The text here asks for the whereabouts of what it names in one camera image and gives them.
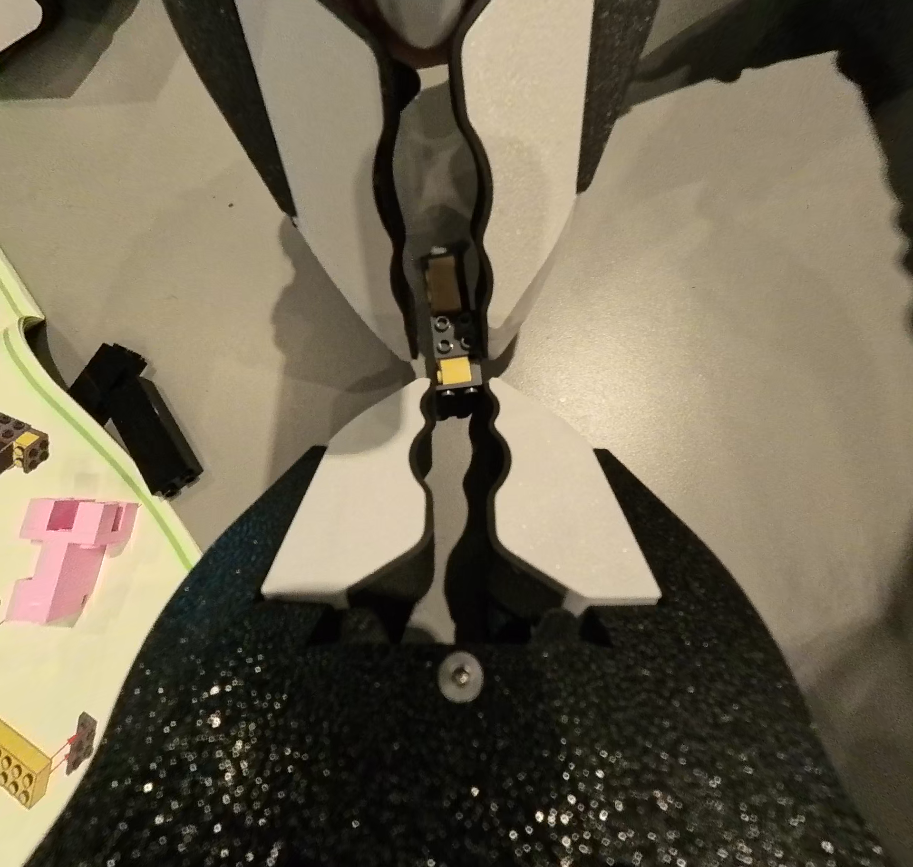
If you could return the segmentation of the pale green instruction booklet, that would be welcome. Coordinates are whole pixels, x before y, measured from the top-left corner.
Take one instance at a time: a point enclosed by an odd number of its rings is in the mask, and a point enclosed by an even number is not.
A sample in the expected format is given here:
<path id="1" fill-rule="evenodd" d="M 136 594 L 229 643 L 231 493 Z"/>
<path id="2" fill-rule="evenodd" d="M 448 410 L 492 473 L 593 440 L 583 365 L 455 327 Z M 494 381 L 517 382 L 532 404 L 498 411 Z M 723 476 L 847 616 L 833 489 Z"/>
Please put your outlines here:
<path id="1" fill-rule="evenodd" d="M 60 388 L 29 347 L 44 322 L 1 258 L 2 864 L 27 860 L 88 770 L 122 686 L 201 552 L 130 456 Z M 38 547 L 20 537 L 30 501 L 139 504 L 130 541 L 110 549 L 71 622 L 7 622 L 14 583 Z"/>

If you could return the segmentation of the pink brick pig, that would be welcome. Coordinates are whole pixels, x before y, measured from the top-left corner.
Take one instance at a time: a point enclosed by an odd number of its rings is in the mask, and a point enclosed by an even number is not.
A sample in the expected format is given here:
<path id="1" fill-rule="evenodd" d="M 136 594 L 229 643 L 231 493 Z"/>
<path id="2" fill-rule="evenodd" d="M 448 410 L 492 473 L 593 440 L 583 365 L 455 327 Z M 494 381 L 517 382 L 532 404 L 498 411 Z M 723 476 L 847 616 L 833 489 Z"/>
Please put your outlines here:
<path id="1" fill-rule="evenodd" d="M 6 621 L 55 625 L 78 618 L 108 551 L 130 541 L 139 508 L 69 497 L 30 501 L 20 537 L 39 555 L 32 575 L 14 583 Z"/>

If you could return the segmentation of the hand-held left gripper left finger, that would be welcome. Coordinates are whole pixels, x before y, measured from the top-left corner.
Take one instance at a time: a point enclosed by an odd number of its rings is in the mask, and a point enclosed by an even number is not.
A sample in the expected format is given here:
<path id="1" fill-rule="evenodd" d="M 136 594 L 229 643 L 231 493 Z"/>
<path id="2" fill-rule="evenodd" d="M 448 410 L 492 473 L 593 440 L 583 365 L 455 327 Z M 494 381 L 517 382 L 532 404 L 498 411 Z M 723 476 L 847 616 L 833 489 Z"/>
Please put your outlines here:
<path id="1" fill-rule="evenodd" d="M 421 554 L 433 534 L 422 445 L 432 386 L 414 380 L 329 441 L 265 577 L 265 599 L 350 604 Z"/>

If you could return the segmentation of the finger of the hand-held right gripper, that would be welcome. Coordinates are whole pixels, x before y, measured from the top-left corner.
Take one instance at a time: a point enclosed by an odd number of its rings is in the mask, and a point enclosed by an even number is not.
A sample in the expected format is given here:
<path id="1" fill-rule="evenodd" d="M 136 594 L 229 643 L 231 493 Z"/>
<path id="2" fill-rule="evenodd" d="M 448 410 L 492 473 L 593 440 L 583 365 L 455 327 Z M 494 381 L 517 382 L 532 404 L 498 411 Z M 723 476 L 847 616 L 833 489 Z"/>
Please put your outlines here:
<path id="1" fill-rule="evenodd" d="M 578 198 L 594 1 L 477 0 L 454 39 L 489 359 L 519 334 Z"/>
<path id="2" fill-rule="evenodd" d="M 234 0 L 293 222 L 359 318 L 415 359 L 415 299 L 393 179 L 394 65 L 335 0 Z"/>

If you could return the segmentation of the grey square plate brick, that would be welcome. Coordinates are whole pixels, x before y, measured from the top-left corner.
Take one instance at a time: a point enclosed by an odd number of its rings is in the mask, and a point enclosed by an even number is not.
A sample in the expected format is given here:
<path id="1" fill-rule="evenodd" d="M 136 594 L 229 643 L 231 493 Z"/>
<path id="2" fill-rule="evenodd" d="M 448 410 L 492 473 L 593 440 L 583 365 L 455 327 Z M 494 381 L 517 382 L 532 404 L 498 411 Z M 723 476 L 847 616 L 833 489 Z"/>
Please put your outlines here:
<path id="1" fill-rule="evenodd" d="M 476 317 L 471 312 L 442 313 L 431 318 L 430 330 L 435 359 L 477 356 Z"/>

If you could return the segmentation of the yellow and black brick block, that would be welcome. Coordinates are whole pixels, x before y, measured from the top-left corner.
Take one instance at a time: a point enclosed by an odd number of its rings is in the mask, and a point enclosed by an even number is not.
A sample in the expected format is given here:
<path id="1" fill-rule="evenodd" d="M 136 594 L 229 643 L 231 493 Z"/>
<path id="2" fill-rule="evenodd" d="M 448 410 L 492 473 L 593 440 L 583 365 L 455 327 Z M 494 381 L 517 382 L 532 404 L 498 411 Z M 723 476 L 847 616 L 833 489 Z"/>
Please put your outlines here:
<path id="1" fill-rule="evenodd" d="M 436 246 L 421 259 L 420 264 L 428 312 L 429 363 L 433 371 L 435 411 L 439 420 L 470 416 L 485 383 L 485 331 L 482 313 L 477 306 L 476 294 L 466 266 L 467 253 L 466 243 Z M 430 330 L 431 318 L 437 314 L 460 312 L 471 312 L 476 317 L 477 356 L 435 359 Z"/>

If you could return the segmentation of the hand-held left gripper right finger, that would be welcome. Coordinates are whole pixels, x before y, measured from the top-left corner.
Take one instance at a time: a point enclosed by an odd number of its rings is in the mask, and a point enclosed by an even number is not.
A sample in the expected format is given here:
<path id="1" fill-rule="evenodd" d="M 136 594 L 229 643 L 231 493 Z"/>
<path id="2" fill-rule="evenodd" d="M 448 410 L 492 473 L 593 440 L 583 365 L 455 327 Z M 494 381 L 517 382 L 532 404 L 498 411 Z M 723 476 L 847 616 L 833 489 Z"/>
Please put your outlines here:
<path id="1" fill-rule="evenodd" d="M 506 382 L 469 390 L 464 610 L 651 608 L 662 591 L 596 451 Z"/>

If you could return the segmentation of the black long brick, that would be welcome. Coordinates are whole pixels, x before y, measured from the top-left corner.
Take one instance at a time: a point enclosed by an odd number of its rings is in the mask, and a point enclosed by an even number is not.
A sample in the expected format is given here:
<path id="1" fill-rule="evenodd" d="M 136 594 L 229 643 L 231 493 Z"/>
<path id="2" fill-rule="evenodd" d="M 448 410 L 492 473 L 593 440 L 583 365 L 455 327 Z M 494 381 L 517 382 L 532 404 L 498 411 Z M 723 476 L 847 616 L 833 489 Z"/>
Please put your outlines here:
<path id="1" fill-rule="evenodd" d="M 67 394 L 98 425 L 104 427 L 111 420 L 111 394 L 124 381 L 140 376 L 148 362 L 130 348 L 103 343 L 68 387 Z"/>
<path id="2" fill-rule="evenodd" d="M 129 376 L 108 397 L 113 426 L 150 493 L 173 499 L 203 473 L 154 382 Z"/>

